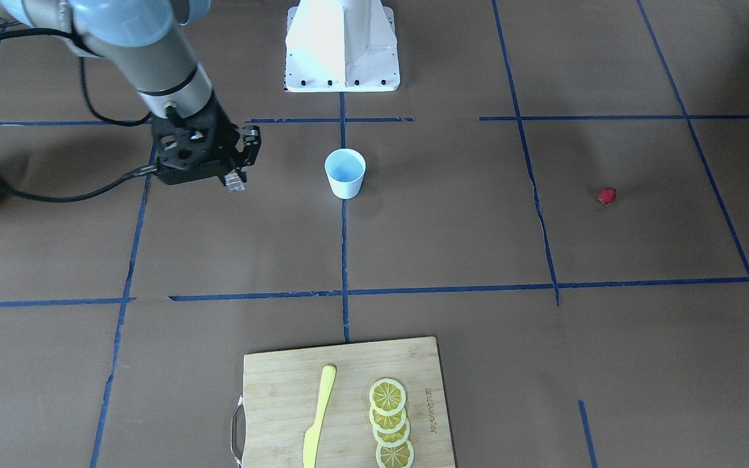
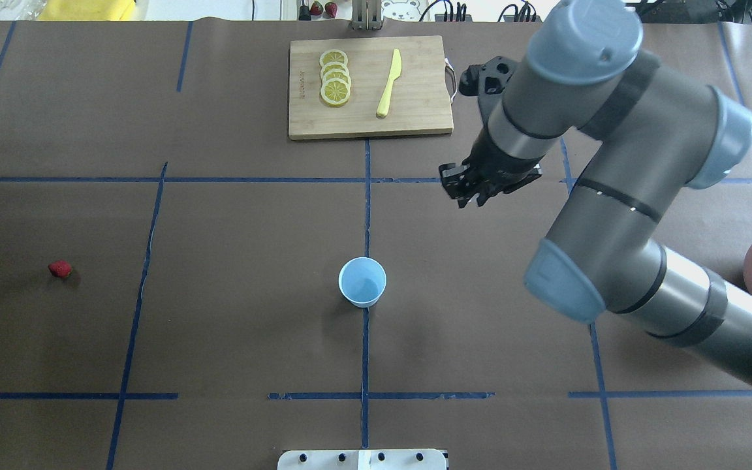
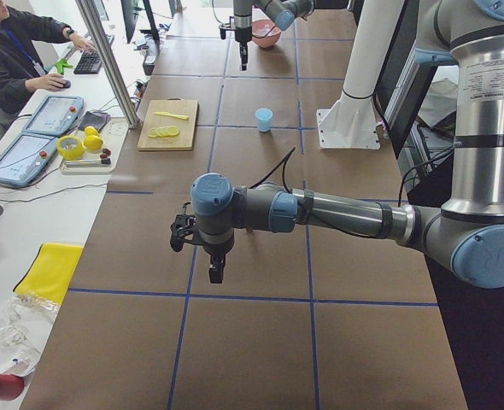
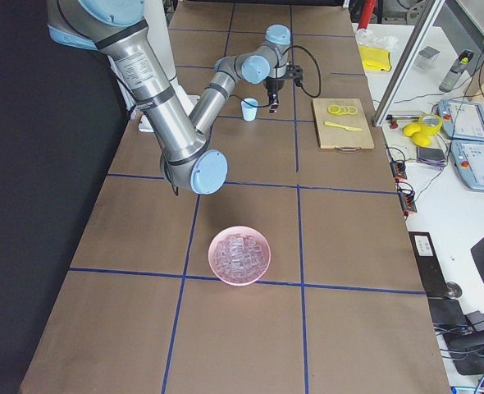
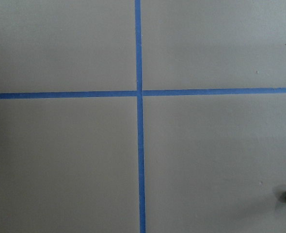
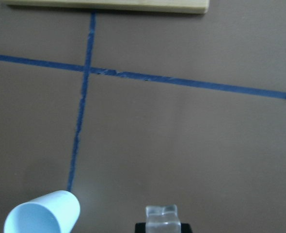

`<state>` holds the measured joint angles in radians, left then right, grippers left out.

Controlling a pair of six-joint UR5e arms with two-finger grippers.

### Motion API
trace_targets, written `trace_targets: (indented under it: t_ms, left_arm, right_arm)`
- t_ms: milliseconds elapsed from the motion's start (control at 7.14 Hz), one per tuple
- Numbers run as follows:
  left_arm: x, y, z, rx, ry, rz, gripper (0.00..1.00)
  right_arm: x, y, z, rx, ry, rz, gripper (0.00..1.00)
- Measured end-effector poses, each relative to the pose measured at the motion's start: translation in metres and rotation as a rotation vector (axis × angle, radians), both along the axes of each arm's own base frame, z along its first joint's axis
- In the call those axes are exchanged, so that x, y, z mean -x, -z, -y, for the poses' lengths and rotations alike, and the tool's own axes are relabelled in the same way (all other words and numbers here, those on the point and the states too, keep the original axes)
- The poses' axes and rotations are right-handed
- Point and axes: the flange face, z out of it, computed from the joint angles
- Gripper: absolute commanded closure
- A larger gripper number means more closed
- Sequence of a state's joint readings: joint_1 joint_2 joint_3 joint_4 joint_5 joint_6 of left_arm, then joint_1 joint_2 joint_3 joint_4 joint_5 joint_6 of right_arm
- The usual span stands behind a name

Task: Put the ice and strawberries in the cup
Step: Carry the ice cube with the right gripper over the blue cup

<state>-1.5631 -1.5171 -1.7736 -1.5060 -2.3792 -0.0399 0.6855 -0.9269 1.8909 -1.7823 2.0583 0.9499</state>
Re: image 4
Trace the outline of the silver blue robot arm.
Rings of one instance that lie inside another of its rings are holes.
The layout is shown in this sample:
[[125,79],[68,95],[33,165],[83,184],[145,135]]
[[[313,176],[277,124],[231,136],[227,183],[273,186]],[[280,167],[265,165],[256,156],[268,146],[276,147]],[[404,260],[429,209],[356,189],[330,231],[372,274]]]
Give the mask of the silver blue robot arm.
[[272,25],[256,50],[218,60],[211,82],[186,111],[148,42],[144,6],[143,1],[49,1],[49,34],[59,44],[108,55],[153,128],[164,177],[174,187],[212,194],[224,184],[228,163],[221,152],[210,149],[210,127],[240,80],[264,83],[271,108],[277,108],[290,30]]

